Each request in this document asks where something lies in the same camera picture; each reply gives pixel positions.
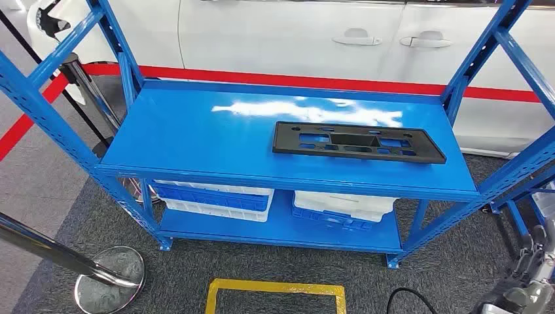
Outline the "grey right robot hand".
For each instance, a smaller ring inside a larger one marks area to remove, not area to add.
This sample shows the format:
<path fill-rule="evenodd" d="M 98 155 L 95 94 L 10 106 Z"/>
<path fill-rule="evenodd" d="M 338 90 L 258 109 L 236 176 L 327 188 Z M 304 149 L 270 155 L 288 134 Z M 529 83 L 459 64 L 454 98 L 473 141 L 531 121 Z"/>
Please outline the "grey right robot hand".
<path fill-rule="evenodd" d="M 514 284 L 505 289 L 482 313 L 544 313 L 554 296 L 554 219 L 525 235 L 524 247 L 510 278 Z"/>

